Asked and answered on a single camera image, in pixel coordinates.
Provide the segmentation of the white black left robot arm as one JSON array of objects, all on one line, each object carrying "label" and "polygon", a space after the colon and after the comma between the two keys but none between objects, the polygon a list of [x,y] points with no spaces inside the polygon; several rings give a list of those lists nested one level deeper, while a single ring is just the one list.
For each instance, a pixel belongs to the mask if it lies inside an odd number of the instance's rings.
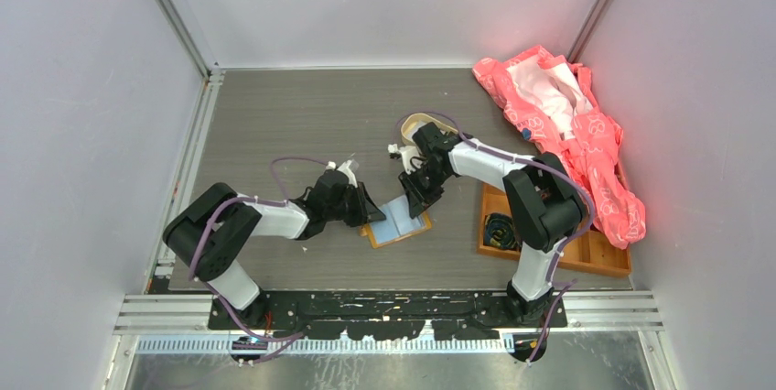
[{"label": "white black left robot arm", "polygon": [[264,322],[268,303],[237,260],[250,238],[307,240],[330,222],[362,227],[385,218],[352,172],[327,169],[301,196],[283,201],[249,197],[215,183],[167,225],[162,241],[191,277],[224,299],[235,321],[253,329]]}]

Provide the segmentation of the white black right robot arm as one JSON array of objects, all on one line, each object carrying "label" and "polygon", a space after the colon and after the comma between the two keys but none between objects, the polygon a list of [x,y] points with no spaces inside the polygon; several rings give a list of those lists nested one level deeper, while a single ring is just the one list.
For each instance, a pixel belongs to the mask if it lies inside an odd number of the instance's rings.
[{"label": "white black right robot arm", "polygon": [[506,287],[505,307],[519,326],[540,319],[554,291],[561,247],[589,216],[583,190],[566,174],[558,156],[509,153],[470,135],[444,132],[433,123],[416,129],[412,144],[392,144],[388,152],[404,166],[398,179],[411,218],[440,200],[452,177],[473,178],[505,194],[522,245]]}]

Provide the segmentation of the beige oval card tray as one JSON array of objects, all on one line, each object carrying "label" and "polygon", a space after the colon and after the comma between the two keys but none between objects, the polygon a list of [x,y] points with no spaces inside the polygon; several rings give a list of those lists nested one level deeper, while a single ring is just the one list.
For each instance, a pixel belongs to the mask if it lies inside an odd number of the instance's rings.
[{"label": "beige oval card tray", "polygon": [[400,123],[400,134],[402,138],[402,143],[405,146],[414,146],[415,141],[413,140],[413,135],[415,132],[421,128],[424,125],[435,125],[441,132],[443,133],[457,133],[458,129],[453,126],[446,124],[442,120],[432,116],[431,114],[427,113],[414,113],[408,115],[401,123]]}]

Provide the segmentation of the dark rolled tie front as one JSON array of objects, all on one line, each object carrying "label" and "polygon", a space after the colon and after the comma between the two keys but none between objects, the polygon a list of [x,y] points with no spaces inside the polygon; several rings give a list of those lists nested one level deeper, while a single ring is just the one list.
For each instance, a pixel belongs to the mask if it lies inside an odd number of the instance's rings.
[{"label": "dark rolled tie front", "polygon": [[512,218],[506,214],[492,212],[484,218],[482,243],[502,251],[520,251],[522,243],[514,229]]}]

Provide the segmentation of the pink white garment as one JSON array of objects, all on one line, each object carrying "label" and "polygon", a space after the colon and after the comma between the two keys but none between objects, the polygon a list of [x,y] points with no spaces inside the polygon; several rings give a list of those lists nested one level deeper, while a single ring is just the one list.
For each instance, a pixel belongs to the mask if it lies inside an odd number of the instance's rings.
[{"label": "pink white garment", "polygon": [[595,227],[620,249],[644,238],[646,211],[621,179],[624,131],[600,109],[592,72],[535,46],[498,61],[484,58],[476,80],[518,130],[542,152],[560,157],[567,174],[595,204]]}]

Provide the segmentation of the wooden compartment organizer box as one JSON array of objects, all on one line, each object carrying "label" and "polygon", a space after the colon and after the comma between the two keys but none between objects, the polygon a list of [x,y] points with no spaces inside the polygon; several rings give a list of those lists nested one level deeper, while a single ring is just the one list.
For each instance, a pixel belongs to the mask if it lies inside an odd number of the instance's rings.
[{"label": "wooden compartment organizer box", "polygon": [[[510,216],[506,195],[486,184],[481,185],[479,241],[477,253],[500,259],[517,261],[520,251],[502,251],[482,243],[484,218],[487,214],[499,212]],[[632,272],[631,255],[628,249],[613,246],[605,234],[591,228],[583,236],[565,247],[558,262],[560,269],[622,278]]]}]

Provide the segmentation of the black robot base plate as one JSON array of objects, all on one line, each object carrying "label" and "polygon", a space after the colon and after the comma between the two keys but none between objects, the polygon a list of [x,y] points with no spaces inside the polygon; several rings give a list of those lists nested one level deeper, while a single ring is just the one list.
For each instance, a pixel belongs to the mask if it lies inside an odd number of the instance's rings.
[{"label": "black robot base plate", "polygon": [[413,340],[424,327],[436,341],[495,340],[503,330],[563,328],[561,304],[527,317],[507,308],[498,291],[269,291],[259,309],[239,312],[251,330],[277,336],[303,332],[310,340]]}]

